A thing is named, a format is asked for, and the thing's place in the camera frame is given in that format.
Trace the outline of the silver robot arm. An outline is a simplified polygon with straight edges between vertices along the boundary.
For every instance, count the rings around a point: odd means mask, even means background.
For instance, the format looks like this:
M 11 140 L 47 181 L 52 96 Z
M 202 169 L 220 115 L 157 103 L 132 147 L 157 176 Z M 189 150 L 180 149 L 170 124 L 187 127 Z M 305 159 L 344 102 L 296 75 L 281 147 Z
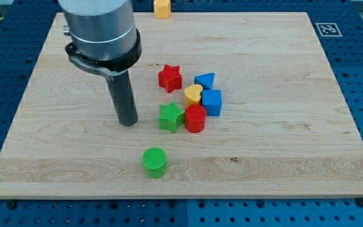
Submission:
M 69 60 L 78 68 L 111 80 L 140 58 L 141 37 L 131 0 L 59 0 L 67 21 Z

